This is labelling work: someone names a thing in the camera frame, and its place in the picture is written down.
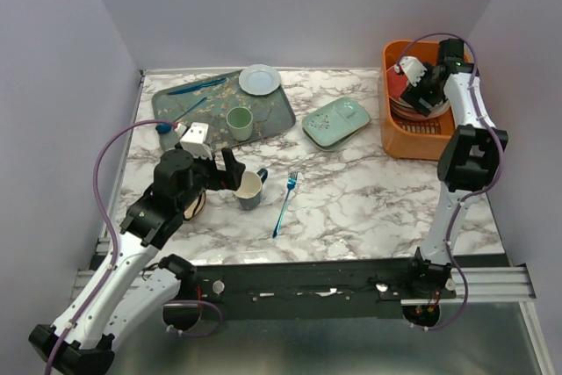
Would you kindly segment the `red plate teal flower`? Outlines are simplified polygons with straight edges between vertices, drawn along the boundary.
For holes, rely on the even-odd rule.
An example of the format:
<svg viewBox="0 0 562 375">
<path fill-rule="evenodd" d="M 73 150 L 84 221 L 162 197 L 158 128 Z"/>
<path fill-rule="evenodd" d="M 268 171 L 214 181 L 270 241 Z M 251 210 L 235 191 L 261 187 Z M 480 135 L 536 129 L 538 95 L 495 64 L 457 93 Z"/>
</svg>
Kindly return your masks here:
<svg viewBox="0 0 562 375">
<path fill-rule="evenodd" d="M 398 74 L 394 66 L 391 66 L 385 73 L 387 94 L 392 103 L 412 109 L 412 106 L 401 98 L 403 92 L 407 89 L 408 80 L 405 75 Z"/>
</svg>

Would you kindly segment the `red rimmed beige plate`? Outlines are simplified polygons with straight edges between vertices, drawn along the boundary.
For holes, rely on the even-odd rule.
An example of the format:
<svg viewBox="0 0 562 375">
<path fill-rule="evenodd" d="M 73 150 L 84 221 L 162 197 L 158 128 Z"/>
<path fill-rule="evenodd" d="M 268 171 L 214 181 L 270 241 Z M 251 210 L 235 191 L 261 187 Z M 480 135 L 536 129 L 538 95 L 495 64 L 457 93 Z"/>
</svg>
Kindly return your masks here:
<svg viewBox="0 0 562 375">
<path fill-rule="evenodd" d="M 445 112 L 438 112 L 438 113 L 430 113 L 429 116 L 424 116 L 423 114 L 416 112 L 416 111 L 407 111 L 407 110 L 392 110 L 392 113 L 402 119 L 412 120 L 412 121 L 423 121 L 429 119 L 436 119 Z"/>
</svg>

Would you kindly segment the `cream pink branch plate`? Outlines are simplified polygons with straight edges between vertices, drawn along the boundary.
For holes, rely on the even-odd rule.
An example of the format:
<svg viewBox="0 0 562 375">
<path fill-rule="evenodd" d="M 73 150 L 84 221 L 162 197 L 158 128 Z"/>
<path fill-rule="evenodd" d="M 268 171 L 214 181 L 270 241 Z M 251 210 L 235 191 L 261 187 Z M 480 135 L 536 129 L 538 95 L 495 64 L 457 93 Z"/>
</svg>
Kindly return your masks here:
<svg viewBox="0 0 562 375">
<path fill-rule="evenodd" d="M 394 105 L 391 106 L 391 110 L 394 113 L 400 115 L 401 117 L 404 117 L 405 119 L 433 119 L 443 115 L 449 109 L 450 107 L 448 105 L 443 105 L 430 112 L 428 116 L 425 116 L 414 109 L 408 109 L 408 108 L 404 108 L 401 106 L 394 106 Z"/>
</svg>

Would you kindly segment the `orange plastic bin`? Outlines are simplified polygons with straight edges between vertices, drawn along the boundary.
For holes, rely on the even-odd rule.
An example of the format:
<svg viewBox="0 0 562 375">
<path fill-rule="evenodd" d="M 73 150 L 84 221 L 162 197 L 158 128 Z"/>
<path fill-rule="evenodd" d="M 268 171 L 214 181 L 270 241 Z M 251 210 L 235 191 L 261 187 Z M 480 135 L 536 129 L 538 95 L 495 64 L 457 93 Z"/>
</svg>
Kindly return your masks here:
<svg viewBox="0 0 562 375">
<path fill-rule="evenodd" d="M 435 66 L 440 58 L 441 48 L 437 41 L 419 41 L 413 47 L 407 45 L 406 40 L 395 40 L 382 53 L 383 70 L 378 80 L 378 93 L 383 149 L 396 159 L 437 161 L 455 131 L 452 111 L 449 109 L 436 119 L 423 121 L 402 119 L 394 115 L 387 94 L 385 73 L 396 64 L 403 51 L 423 63 Z"/>
</svg>

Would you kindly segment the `grey mug white inside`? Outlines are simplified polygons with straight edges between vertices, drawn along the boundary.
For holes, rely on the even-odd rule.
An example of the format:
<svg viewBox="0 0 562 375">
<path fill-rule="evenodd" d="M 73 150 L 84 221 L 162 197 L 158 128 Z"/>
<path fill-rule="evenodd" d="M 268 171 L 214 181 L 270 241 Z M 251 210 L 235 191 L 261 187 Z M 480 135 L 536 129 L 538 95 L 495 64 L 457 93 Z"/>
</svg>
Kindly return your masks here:
<svg viewBox="0 0 562 375">
<path fill-rule="evenodd" d="M 238 200 L 243 211 L 256 209 L 262 200 L 263 184 L 267 180 L 269 172 L 265 168 L 257 172 L 245 171 L 242 174 L 241 185 L 234 196 Z"/>
</svg>

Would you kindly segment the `green plastic cup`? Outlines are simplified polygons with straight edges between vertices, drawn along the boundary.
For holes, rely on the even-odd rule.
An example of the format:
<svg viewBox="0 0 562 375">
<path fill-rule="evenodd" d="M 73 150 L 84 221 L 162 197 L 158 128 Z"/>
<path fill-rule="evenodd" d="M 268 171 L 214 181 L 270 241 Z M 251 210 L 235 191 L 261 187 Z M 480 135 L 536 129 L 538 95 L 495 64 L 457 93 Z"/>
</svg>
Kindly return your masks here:
<svg viewBox="0 0 562 375">
<path fill-rule="evenodd" d="M 227 113 L 227 126 L 237 141 L 247 141 L 253 132 L 254 117 L 247 107 L 238 106 Z"/>
</svg>

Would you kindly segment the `dark rimmed beige bowl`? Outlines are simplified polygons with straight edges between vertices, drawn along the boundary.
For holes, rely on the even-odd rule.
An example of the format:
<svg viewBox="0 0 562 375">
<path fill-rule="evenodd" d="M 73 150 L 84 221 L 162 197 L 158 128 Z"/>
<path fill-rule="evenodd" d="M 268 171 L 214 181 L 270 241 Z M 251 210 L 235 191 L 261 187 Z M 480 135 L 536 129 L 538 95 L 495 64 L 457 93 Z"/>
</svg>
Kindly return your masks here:
<svg viewBox="0 0 562 375">
<path fill-rule="evenodd" d="M 184 221 L 197 218 L 205 209 L 206 193 L 203 192 L 188 208 L 184 211 Z"/>
</svg>

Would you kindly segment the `blue metal fork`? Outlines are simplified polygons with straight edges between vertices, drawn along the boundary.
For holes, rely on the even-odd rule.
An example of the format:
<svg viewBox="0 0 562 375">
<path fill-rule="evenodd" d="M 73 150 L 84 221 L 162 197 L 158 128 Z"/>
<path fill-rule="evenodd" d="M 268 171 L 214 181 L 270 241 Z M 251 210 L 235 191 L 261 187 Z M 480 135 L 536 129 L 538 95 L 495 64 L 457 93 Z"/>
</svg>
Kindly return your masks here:
<svg viewBox="0 0 562 375">
<path fill-rule="evenodd" d="M 289 174 L 287 185 L 286 185 L 286 194 L 285 194 L 284 203 L 283 203 L 282 208 L 280 210 L 280 214 L 278 215 L 276 226 L 274 227 L 274 230 L 272 232 L 272 238 L 273 239 L 276 239 L 278 234 L 279 234 L 279 231 L 280 231 L 280 228 L 281 228 L 281 225 L 282 225 L 282 221 L 283 221 L 283 218 L 284 218 L 284 215 L 285 215 L 285 211 L 286 211 L 286 208 L 288 206 L 289 197 L 290 197 L 292 191 L 295 189 L 296 184 L 298 182 L 298 175 L 299 175 L 298 171 L 292 171 Z"/>
</svg>

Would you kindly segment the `floral teal serving tray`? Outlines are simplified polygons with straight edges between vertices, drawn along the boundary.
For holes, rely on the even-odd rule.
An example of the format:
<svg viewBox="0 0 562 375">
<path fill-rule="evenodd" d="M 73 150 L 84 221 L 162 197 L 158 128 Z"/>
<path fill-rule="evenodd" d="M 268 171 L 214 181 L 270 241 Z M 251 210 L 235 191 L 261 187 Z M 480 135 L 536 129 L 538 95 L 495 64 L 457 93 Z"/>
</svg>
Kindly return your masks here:
<svg viewBox="0 0 562 375">
<path fill-rule="evenodd" d="M 155 118 L 185 126 L 193 122 L 207 124 L 214 151 L 240 144 L 227 125 L 227 113 L 238 106 L 253 113 L 250 141 L 284 133 L 295 125 L 295 113 L 282 87 L 266 96 L 252 96 L 240 87 L 239 74 L 234 71 L 208 76 L 156 92 L 152 97 Z"/>
</svg>

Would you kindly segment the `blue metal spoon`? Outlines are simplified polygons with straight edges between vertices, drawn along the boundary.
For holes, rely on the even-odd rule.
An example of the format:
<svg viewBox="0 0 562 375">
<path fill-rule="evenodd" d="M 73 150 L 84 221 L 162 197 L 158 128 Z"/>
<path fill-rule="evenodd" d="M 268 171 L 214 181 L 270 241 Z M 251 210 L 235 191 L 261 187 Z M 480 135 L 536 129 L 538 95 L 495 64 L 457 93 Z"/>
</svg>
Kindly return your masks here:
<svg viewBox="0 0 562 375">
<path fill-rule="evenodd" d="M 173 119 L 171 124 L 170 123 L 168 123 L 168 124 L 158 124 L 155 127 L 156 132 L 158 132 L 159 134 L 169 133 L 180 122 L 181 118 L 185 117 L 190 112 L 193 112 L 195 109 L 200 107 L 206 100 L 207 100 L 206 97 L 201 98 L 196 104 L 194 104 L 192 107 L 190 107 L 187 111 L 183 112 L 178 117 Z"/>
</svg>

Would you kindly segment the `lower teal rectangular dish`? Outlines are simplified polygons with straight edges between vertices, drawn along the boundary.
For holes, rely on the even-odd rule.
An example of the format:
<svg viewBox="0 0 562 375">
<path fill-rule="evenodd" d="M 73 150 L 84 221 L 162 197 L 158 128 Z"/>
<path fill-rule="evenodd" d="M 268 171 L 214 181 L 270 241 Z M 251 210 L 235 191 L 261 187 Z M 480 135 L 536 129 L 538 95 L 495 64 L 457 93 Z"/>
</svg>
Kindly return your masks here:
<svg viewBox="0 0 562 375">
<path fill-rule="evenodd" d="M 340 140 L 328 145 L 328 146 L 322 146 L 320 145 L 318 142 L 316 142 L 313 137 L 305 130 L 303 129 L 302 132 L 303 134 L 307 137 L 307 139 L 315 146 L 317 147 L 320 151 L 324 151 L 324 152 L 334 152 L 337 149 L 339 149 L 340 147 L 342 147 L 345 143 L 347 143 L 348 141 L 350 141 L 353 137 L 355 137 L 358 133 L 360 133 L 362 131 L 362 129 L 358 129 L 355 132 L 341 138 Z"/>
</svg>

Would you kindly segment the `teal rectangular dish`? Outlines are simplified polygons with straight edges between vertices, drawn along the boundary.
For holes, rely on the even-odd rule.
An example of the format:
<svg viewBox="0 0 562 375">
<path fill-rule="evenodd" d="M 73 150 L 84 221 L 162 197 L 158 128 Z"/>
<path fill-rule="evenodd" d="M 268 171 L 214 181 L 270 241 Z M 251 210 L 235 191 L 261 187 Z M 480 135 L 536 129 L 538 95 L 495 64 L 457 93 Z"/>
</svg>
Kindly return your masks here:
<svg viewBox="0 0 562 375">
<path fill-rule="evenodd" d="M 324 152 L 334 152 L 337 149 L 339 149 L 340 147 L 342 147 L 345 143 L 347 143 L 348 141 L 350 141 L 353 137 L 355 137 L 358 133 L 360 133 L 362 131 L 362 129 L 358 129 L 355 132 L 341 138 L 340 140 L 328 145 L 328 146 L 322 146 L 320 145 L 318 142 L 316 142 L 313 137 L 305 130 L 303 129 L 302 132 L 303 134 L 307 137 L 307 139 L 315 146 L 317 147 L 320 151 L 324 151 Z"/>
<path fill-rule="evenodd" d="M 305 116 L 302 128 L 317 145 L 329 147 L 363 128 L 370 120 L 369 113 L 357 101 L 343 97 Z"/>
</svg>

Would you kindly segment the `blue metal knife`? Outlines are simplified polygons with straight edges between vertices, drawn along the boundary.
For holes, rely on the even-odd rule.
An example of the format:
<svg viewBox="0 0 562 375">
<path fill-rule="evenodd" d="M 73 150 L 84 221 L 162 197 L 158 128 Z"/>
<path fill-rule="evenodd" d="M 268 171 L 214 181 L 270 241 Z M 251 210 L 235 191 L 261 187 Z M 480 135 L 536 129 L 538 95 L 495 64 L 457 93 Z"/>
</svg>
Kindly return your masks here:
<svg viewBox="0 0 562 375">
<path fill-rule="evenodd" d="M 224 83 L 227 79 L 225 77 L 220 78 L 220 79 L 215 79 L 206 83 L 199 83 L 196 85 L 192 85 L 190 87 L 185 87 L 182 89 L 178 89 L 178 90 L 173 90 L 167 93 L 167 95 L 170 96 L 175 96 L 175 95 L 182 95 L 182 94 L 186 94 L 186 93 L 191 93 L 191 92 L 195 92 L 198 90 L 202 90 L 204 88 L 208 88 L 208 87 L 213 87 L 213 86 L 217 86 L 220 85 L 222 83 Z"/>
</svg>

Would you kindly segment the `light blue scalloped plate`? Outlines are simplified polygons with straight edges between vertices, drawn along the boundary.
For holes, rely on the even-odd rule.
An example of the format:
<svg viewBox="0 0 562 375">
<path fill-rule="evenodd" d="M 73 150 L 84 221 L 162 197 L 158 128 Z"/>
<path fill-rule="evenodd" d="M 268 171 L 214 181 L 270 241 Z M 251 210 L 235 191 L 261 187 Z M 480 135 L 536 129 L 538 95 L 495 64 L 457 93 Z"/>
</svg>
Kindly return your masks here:
<svg viewBox="0 0 562 375">
<path fill-rule="evenodd" d="M 281 85 L 281 76 L 271 66 L 255 64 L 241 71 L 238 83 L 249 95 L 267 96 Z"/>
</svg>

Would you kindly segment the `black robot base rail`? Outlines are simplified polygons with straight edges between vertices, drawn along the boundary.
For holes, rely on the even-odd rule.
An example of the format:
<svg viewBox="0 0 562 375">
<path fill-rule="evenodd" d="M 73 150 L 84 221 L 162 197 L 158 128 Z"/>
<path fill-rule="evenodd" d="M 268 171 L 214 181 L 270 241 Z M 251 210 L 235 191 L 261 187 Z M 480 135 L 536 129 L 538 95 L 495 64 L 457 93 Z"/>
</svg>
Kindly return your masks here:
<svg viewBox="0 0 562 375">
<path fill-rule="evenodd" d="M 456 296 L 450 266 L 411 258 L 194 267 L 171 256 L 159 266 L 180 283 L 163 310 L 177 326 L 218 312 L 227 321 L 431 319 L 440 300 Z"/>
</svg>

